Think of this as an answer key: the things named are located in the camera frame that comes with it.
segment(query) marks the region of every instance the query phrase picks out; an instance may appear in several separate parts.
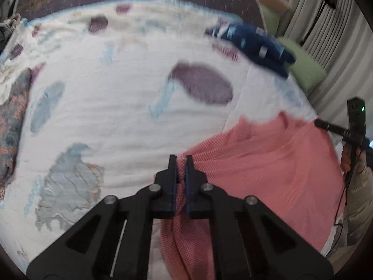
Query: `patterned bed sheet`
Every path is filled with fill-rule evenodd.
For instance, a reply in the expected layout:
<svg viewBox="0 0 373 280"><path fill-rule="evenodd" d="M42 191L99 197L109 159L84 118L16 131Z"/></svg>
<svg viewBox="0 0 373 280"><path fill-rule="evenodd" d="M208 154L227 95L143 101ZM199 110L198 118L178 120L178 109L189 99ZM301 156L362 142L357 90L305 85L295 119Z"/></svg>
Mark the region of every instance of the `patterned bed sheet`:
<svg viewBox="0 0 373 280"><path fill-rule="evenodd" d="M169 154L232 128L315 111L230 43L204 36L236 15L180 0L113 0L24 21L1 61L14 81L37 68L17 167L0 202L0 243L25 272L108 194L153 181ZM170 279L154 222L149 279Z"/></svg>

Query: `human hand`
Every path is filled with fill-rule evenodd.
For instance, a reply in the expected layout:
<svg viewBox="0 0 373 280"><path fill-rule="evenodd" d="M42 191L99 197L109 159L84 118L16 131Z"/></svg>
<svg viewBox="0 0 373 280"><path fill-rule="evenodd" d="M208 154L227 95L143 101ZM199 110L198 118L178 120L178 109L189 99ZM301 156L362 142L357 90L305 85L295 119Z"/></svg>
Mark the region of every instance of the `human hand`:
<svg viewBox="0 0 373 280"><path fill-rule="evenodd" d="M356 169L358 174L362 173L362 171L364 170L364 168L367 164L367 155L366 155L365 151L363 151L361 154L360 154L360 152L361 152L361 149L358 148L356 150L356 156L357 157L360 156L359 160L357 161L357 169ZM343 146L343 150L342 150L341 168L342 168L344 173L347 173L351 170L351 158L348 155L348 149L347 149L346 145Z"/></svg>

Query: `pink fabric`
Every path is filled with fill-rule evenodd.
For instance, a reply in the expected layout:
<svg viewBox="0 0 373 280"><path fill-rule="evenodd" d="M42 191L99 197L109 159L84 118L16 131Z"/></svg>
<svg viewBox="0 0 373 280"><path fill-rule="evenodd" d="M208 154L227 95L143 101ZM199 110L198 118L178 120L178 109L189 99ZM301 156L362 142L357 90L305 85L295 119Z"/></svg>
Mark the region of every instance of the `pink fabric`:
<svg viewBox="0 0 373 280"><path fill-rule="evenodd" d="M257 196L321 251L344 184L329 136L313 122L285 113L264 125L241 118L230 131L185 152L178 159L181 178L189 154L210 183L232 196ZM214 279L208 221L185 215L183 190L180 184L176 218L162 223L164 260L174 279Z"/></svg>

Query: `metal screw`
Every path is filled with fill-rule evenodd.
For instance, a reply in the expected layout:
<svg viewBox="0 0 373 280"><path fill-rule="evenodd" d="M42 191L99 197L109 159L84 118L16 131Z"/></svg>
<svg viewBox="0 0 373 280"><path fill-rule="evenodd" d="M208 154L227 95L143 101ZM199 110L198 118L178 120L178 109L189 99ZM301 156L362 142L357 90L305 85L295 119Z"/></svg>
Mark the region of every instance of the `metal screw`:
<svg viewBox="0 0 373 280"><path fill-rule="evenodd" d="M161 186L157 183L153 183L152 185L149 186L149 190L151 192L157 192L161 189Z"/></svg>
<svg viewBox="0 0 373 280"><path fill-rule="evenodd" d="M104 198L105 204L114 204L117 201L117 197L113 195L108 195Z"/></svg>
<svg viewBox="0 0 373 280"><path fill-rule="evenodd" d="M211 183L204 183L202 184L201 188L204 192L209 192L214 188L214 185L212 185Z"/></svg>
<svg viewBox="0 0 373 280"><path fill-rule="evenodd" d="M255 204L258 203L258 198L254 197L254 196L248 196L248 197L246 198L246 202L247 202L247 204L249 204L249 205L255 205Z"/></svg>

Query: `green cushion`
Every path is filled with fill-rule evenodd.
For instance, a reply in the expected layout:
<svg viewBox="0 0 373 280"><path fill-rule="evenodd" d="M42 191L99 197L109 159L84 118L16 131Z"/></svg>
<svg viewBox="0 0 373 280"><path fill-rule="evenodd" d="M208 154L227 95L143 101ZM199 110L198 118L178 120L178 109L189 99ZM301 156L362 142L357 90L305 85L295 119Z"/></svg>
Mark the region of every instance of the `green cushion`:
<svg viewBox="0 0 373 280"><path fill-rule="evenodd" d="M271 35L276 34L277 28L279 27L279 24L280 24L280 16L277 13L275 13L273 10L271 10L269 7L263 4L260 4L260 8L262 9L264 22L266 23L266 26L267 26L267 31Z"/></svg>
<svg viewBox="0 0 373 280"><path fill-rule="evenodd" d="M326 77L326 70L312 59L298 43L283 37L279 37L277 40L296 58L295 63L289 66L289 70L307 94Z"/></svg>

